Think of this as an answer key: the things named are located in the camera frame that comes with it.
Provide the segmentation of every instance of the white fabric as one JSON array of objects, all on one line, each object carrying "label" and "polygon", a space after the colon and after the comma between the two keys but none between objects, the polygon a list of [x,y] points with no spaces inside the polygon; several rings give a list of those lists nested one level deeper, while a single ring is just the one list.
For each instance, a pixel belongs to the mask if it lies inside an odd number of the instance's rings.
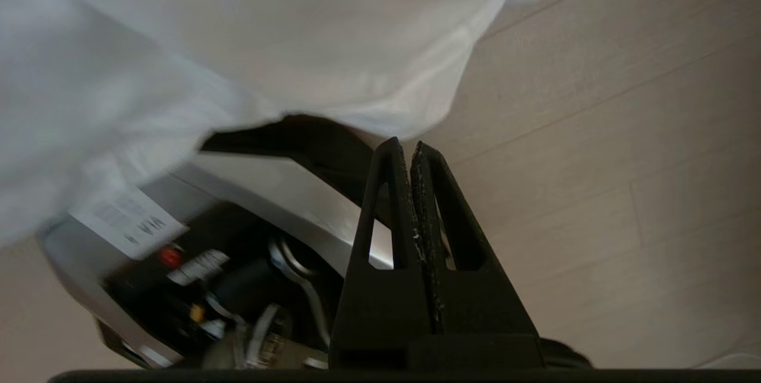
[{"label": "white fabric", "polygon": [[0,0],[0,238],[213,128],[304,112],[415,136],[505,1],[532,0]]}]

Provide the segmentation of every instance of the white cloth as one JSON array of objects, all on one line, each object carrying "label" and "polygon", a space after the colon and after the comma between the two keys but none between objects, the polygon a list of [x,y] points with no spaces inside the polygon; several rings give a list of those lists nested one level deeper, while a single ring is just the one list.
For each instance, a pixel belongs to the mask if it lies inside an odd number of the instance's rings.
[{"label": "white cloth", "polygon": [[302,112],[415,136],[505,1],[532,0],[0,0],[0,238],[213,128]]}]

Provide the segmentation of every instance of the yellow component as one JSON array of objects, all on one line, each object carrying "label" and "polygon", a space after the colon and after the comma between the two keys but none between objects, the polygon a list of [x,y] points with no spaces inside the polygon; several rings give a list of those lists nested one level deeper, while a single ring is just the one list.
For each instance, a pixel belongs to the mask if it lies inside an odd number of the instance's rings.
[{"label": "yellow component", "polygon": [[197,324],[200,324],[201,321],[203,321],[203,315],[204,315],[205,312],[206,311],[203,309],[203,307],[201,307],[201,306],[199,306],[197,304],[194,304],[194,305],[190,306],[190,319],[193,322],[195,322]]}]

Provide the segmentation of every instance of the wooden floor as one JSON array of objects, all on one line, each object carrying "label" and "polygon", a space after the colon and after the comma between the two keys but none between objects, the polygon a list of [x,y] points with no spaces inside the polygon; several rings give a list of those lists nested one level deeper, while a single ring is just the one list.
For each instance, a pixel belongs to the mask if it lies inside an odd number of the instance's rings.
[{"label": "wooden floor", "polygon": [[[543,336],[600,367],[761,343],[761,0],[510,7],[423,139]],[[0,277],[27,285],[0,287],[3,373],[125,364],[35,245],[0,254]]]}]

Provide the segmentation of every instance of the red button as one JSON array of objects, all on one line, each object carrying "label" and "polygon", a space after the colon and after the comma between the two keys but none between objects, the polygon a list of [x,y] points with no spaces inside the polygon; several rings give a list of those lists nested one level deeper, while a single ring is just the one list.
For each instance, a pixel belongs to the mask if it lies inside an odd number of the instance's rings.
[{"label": "red button", "polygon": [[169,269],[179,269],[183,264],[183,258],[177,250],[166,247],[158,253],[158,259]]}]

